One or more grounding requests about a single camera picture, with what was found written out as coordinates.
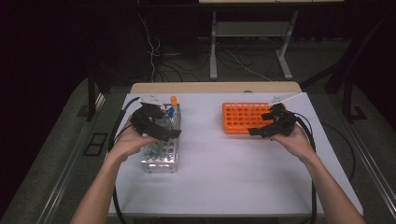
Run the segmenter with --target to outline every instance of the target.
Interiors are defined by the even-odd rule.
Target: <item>hand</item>
[[[134,130],[134,126],[132,126],[130,120],[131,117],[128,118],[122,133],[109,153],[109,155],[116,155],[121,161],[126,161],[129,156],[138,153],[141,147],[159,141],[150,136],[141,136]]]
[[[276,134],[270,137],[270,139],[279,142],[288,152],[302,162],[306,162],[308,157],[315,155],[315,151],[311,147],[303,128],[298,124],[294,124],[291,135]]]

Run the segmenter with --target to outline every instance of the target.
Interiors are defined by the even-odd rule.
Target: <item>cable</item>
[[[282,22],[282,26],[280,27],[280,36],[283,36],[283,26],[285,25],[285,22]]]
[[[131,126],[132,126],[132,124],[130,124],[130,125],[126,126],[125,128],[123,128],[123,129],[119,132],[119,134],[117,134],[117,136],[115,137],[115,139],[118,139],[119,136],[120,136],[120,134],[122,134],[123,132],[125,132],[125,130],[129,129]]]
[[[180,68],[180,69],[182,69],[182,70],[192,72],[192,71],[198,71],[198,70],[203,69],[203,68],[206,66],[206,64],[207,64],[208,61],[209,61],[209,57],[205,57],[205,62],[204,62],[204,64],[202,64],[201,66],[196,67],[196,68],[184,68],[184,67],[180,66],[180,65],[177,64],[177,63],[170,62],[169,60],[164,61],[164,63],[171,63],[171,64],[173,64],[174,66],[177,66],[178,68]]]
[[[348,180],[349,180],[349,182],[350,182],[350,181],[352,180],[354,174],[355,174],[355,169],[356,169],[356,156],[355,156],[355,152],[354,152],[354,150],[353,150],[352,145],[351,145],[350,142],[347,140],[347,138],[346,138],[341,132],[339,132],[338,130],[336,130],[334,127],[332,127],[332,126],[330,126],[329,124],[327,124],[327,123],[325,123],[325,122],[322,122],[322,121],[321,121],[320,123],[321,123],[322,125],[324,125],[324,126],[330,128],[330,129],[332,129],[332,130],[335,131],[336,133],[338,133],[342,138],[344,138],[344,140],[345,140],[346,143],[348,144],[350,153],[351,153],[351,155],[352,155],[352,170],[351,170],[351,172],[350,172],[350,174],[349,174],[349,177],[348,177]]]
[[[163,75],[166,76],[166,79],[168,80],[168,82],[170,82],[168,76],[165,73],[176,73],[180,79],[180,82],[183,82],[183,77],[178,71],[163,71]]]
[[[171,65],[164,64],[164,63],[161,63],[161,65],[173,69],[174,72],[176,72],[178,74],[178,76],[180,77],[180,82],[183,82],[183,77],[181,76],[180,72],[176,70],[176,68],[172,67]]]
[[[133,102],[137,101],[138,99],[139,99],[139,97],[135,97],[134,99],[132,99],[130,102],[128,102],[128,104],[119,113],[119,117],[117,118],[116,123],[114,124],[113,130],[110,135],[110,139],[108,140],[107,152],[110,152],[111,149],[114,147],[114,143],[115,143],[117,137],[120,135],[120,133],[130,127],[130,126],[128,126],[127,128],[124,128],[116,137],[117,130],[121,124],[123,117],[126,114],[126,110]],[[120,210],[119,199],[117,197],[117,189],[116,189],[115,185],[114,185],[114,189],[113,189],[113,203],[114,203],[114,207],[116,209],[117,216],[119,217],[120,222],[122,224],[126,224],[125,218],[123,217],[122,212]]]
[[[315,141],[314,141],[314,136],[312,134],[312,132],[309,131],[308,127],[306,126],[306,124],[303,122],[303,120],[300,117],[296,117],[296,121],[300,124],[300,126],[303,128],[303,130],[305,131],[306,137],[309,140],[309,143],[311,144],[312,149],[314,149],[315,153],[317,152],[317,148],[315,145]],[[311,128],[311,124],[309,123],[309,121],[302,116],[306,122],[308,123],[309,127]],[[317,190],[315,188],[314,182],[312,181],[312,190],[311,190],[311,198],[312,198],[312,212],[311,212],[311,221],[310,224],[314,224],[317,221]]]
[[[144,23],[142,17],[140,16],[140,13],[137,13],[137,15],[139,16],[139,19],[142,21],[142,24],[143,24],[143,26],[144,26],[145,29],[146,29],[146,33],[148,34],[148,44],[151,46],[151,53],[150,53],[150,57],[149,57],[150,64],[151,64],[151,66],[152,66],[151,82],[154,82],[155,65],[154,65],[154,62],[152,61],[152,57],[153,57],[153,55],[154,55],[154,47],[152,46],[151,41],[150,41],[150,39],[149,39],[149,29],[148,29],[148,27],[147,27],[146,24]]]
[[[161,73],[161,74],[163,74],[163,77],[164,77],[164,79],[166,79],[166,80],[165,80],[166,82],[170,82],[170,81],[169,81],[169,77],[168,77],[165,73]]]
[[[235,52],[233,52],[233,53],[231,53],[229,50],[227,50],[227,49],[223,49],[224,51],[226,51],[227,53],[229,53],[229,54],[231,54],[231,56],[232,56],[232,58],[231,58],[231,60],[230,59],[225,59],[225,60],[227,60],[227,61],[229,61],[230,63],[235,63],[235,64],[238,64],[238,65],[240,65],[240,64],[242,64],[242,65],[244,65],[245,67],[248,67],[248,66],[251,66],[251,65],[253,65],[253,59],[248,55],[248,54],[246,54],[246,53],[244,53],[244,52],[241,52],[240,50],[238,50],[238,52],[240,52],[240,53],[235,53]],[[241,60],[236,60],[236,62],[235,62],[235,54],[237,54],[237,55],[244,55],[244,56],[246,56],[247,58],[248,58],[248,63],[243,63]]]
[[[160,77],[161,77],[161,82],[163,82],[163,73],[161,73],[161,72],[159,72],[159,71],[156,71],[156,73],[157,73],[158,75],[160,75]]]
[[[199,79],[198,76],[196,76],[194,73],[181,73],[181,74],[190,75],[190,76],[194,77],[195,79],[197,79],[198,82],[201,82],[201,79]]]
[[[222,56],[221,54],[219,54],[219,53],[216,54],[216,59],[217,59],[220,63],[222,63],[225,67],[230,68],[230,69],[233,69],[233,70],[235,70],[235,71],[240,71],[240,70],[243,70],[243,69],[244,69],[244,68],[241,67],[241,66],[238,66],[238,67],[231,67],[230,65],[228,65],[226,62],[223,61],[223,60],[227,60],[227,59],[226,59],[224,56]]]
[[[249,39],[247,40],[247,44],[245,44],[245,46],[242,47],[244,50],[241,50],[240,47],[238,47],[238,46],[236,45],[236,43],[233,43],[233,47],[236,48],[236,50],[237,50],[238,52],[241,52],[241,54],[244,54],[244,55],[248,56],[249,59],[251,59],[251,57],[254,57],[254,56],[266,55],[266,54],[268,54],[268,53],[270,53],[270,52],[273,52],[275,49],[281,48],[281,46],[279,45],[279,46],[277,46],[277,47],[275,47],[275,48],[273,48],[273,49],[268,49],[268,50],[262,51],[262,52],[260,52],[260,53],[253,53],[253,54],[252,54],[252,53],[249,53],[249,54],[245,53],[245,51],[248,50],[248,48],[250,48],[250,47],[252,46],[252,42],[253,42],[253,41],[249,38]]]
[[[273,64],[274,64],[274,62],[276,61],[276,55],[274,56],[274,58],[272,59],[272,61],[271,61],[271,63],[270,63],[270,65],[268,66],[268,70],[267,70],[267,72],[265,73],[265,75],[268,75],[268,74],[270,74],[270,72],[273,72],[273,73],[276,73],[276,74],[278,74],[278,72],[277,71],[271,71],[271,69],[272,69],[272,67],[273,67]]]
[[[259,73],[256,73],[256,72],[253,72],[253,71],[251,71],[250,69],[248,69],[248,68],[246,68],[230,51],[228,51],[228,50],[225,50],[226,52],[228,52],[229,54],[231,54],[231,56],[233,56],[235,59],[236,59],[236,61],[237,62],[239,62],[239,64],[243,67],[243,68],[245,68],[245,70],[247,70],[248,72],[250,72],[250,73],[253,73],[253,74],[255,74],[255,75],[257,75],[257,76],[259,76],[259,77],[263,77],[263,78],[265,78],[265,79],[267,79],[268,81],[272,81],[271,79],[269,79],[268,77],[265,77],[265,76],[263,76],[263,75],[261,75],[261,74],[259,74]]]

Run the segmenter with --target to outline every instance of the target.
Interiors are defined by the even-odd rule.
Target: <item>white table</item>
[[[146,93],[128,94],[126,102]],[[120,209],[134,217],[297,217],[311,213],[311,178],[304,165],[277,142],[222,130],[221,104],[268,102],[290,92],[158,93],[176,95],[181,108],[178,170],[148,174],[133,155],[120,168]],[[346,195],[362,214],[361,204],[335,157],[306,93],[287,101],[313,128],[317,151]],[[133,103],[126,116],[139,103]],[[111,204],[109,214],[114,215]],[[323,214],[318,200],[318,214]]]

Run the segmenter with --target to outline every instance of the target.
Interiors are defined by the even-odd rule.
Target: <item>floor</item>
[[[180,49],[164,47],[163,57],[158,62],[155,82],[211,81],[209,78],[207,38],[199,39],[200,45],[195,55],[186,56]],[[286,59],[293,81],[302,82],[336,63],[348,47],[347,40],[291,41]],[[218,82],[236,81],[283,81],[277,63],[275,49],[281,45],[273,38],[221,38],[218,39]],[[390,186],[396,186],[396,133],[367,100],[364,93],[354,88],[352,104],[359,106],[367,119],[349,124],[340,114],[342,91],[327,94],[323,90],[327,77],[304,89],[317,111],[323,128],[347,175],[353,168],[353,154],[356,168],[351,184],[361,201],[367,223],[396,223],[389,211],[378,185],[359,153],[361,142],[371,153],[382,175]],[[105,156],[87,157],[82,151],[93,133],[110,133],[121,109],[125,94],[131,87],[114,87],[110,94],[98,99],[98,112],[92,121],[79,116],[81,108],[87,104],[86,81],[81,83],[71,95],[64,112],[55,124],[46,144],[35,161],[0,223],[65,223],[73,215],[85,189],[91,184]],[[303,223],[304,217],[267,220],[262,218],[189,218],[189,219],[146,219],[136,218],[128,223]],[[110,217],[108,223],[120,223]],[[319,217],[317,223],[326,223]]]

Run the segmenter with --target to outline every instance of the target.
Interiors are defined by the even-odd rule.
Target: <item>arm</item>
[[[305,136],[304,130],[299,125],[294,125],[290,136],[286,137],[277,134],[272,136],[271,139],[282,144],[306,166],[312,176],[324,214],[329,223],[365,223],[353,203],[326,169],[320,157],[314,152]]]
[[[107,154],[104,164],[79,203],[70,223],[106,223],[120,165],[129,156],[139,152],[141,147],[156,141],[158,140],[153,137],[140,136],[132,126],[125,129]]]

